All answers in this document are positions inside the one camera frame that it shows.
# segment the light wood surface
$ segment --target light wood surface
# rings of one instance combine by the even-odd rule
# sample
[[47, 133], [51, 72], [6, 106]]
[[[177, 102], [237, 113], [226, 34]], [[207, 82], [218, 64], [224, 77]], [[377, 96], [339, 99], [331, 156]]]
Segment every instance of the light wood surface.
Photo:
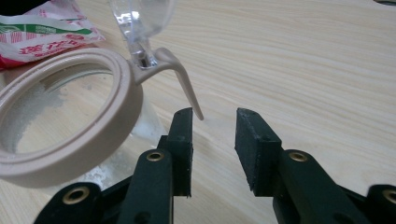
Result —
[[[129, 58], [107, 0], [77, 2], [106, 37], [98, 46]], [[276, 223], [233, 149], [237, 107], [341, 186], [396, 185], [395, 22], [396, 7], [372, 0], [178, 1], [151, 45], [182, 61], [205, 120], [194, 119], [192, 197], [176, 198], [175, 223]], [[170, 72], [143, 87], [166, 129], [189, 106]], [[0, 181], [0, 223], [32, 223], [48, 199]]]

